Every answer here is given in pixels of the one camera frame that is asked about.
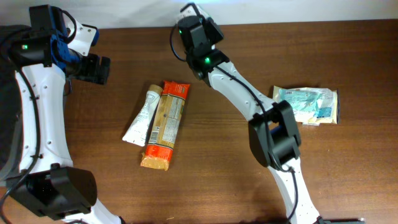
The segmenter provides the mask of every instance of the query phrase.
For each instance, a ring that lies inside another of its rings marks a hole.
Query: white tube
[[[126,134],[123,136],[123,141],[127,141],[138,146],[145,146],[149,123],[154,117],[162,91],[163,89],[157,85],[151,85],[149,87],[145,104],[130,125]]]

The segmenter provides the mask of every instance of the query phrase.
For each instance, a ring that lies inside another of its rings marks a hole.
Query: black fabric
[[[4,38],[7,38],[9,34],[25,29],[27,26],[0,26],[0,43],[3,42]],[[14,164],[12,167],[18,165],[21,159],[22,144],[18,142],[18,147],[15,147],[15,141],[13,145],[13,138],[15,138],[15,129],[17,120],[22,119],[22,103],[21,94],[19,87],[15,79],[15,71],[12,64],[7,59],[7,50],[13,40],[20,39],[22,33],[18,33],[9,37],[0,46],[0,170],[6,165],[9,160],[11,150],[18,150],[18,158],[14,158],[16,161],[11,161]],[[17,133],[22,140],[22,131]]]

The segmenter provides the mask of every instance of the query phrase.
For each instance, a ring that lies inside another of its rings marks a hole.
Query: transparent plastic wrapper
[[[141,166],[169,169],[189,86],[164,81],[164,89]]]
[[[327,88],[283,89],[274,86],[273,100],[286,100],[293,108],[297,122],[309,125],[339,122],[338,92]]]
[[[163,89],[157,85],[149,86],[145,103],[134,121],[131,123],[122,140],[138,146],[145,146],[149,124],[154,117],[155,109]]]

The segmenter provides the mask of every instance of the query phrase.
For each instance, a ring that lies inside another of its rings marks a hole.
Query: brown table surface
[[[321,215],[397,223],[398,21],[222,30],[225,40],[218,48],[259,91],[269,95],[273,85],[339,90],[340,124],[298,125],[303,176]],[[173,56],[170,29],[100,32],[92,52],[111,58],[108,84],[73,81],[65,128],[74,166],[94,173],[98,197],[107,208],[128,223],[283,217],[274,178],[249,149],[243,116]],[[167,172],[140,167],[144,148],[121,140],[148,86],[162,80],[192,84]],[[5,212],[14,223],[53,223],[13,199],[7,200]]]

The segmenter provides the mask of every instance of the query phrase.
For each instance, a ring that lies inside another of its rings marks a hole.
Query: orange package
[[[164,81],[162,96],[141,166],[169,169],[189,86],[189,84]]]

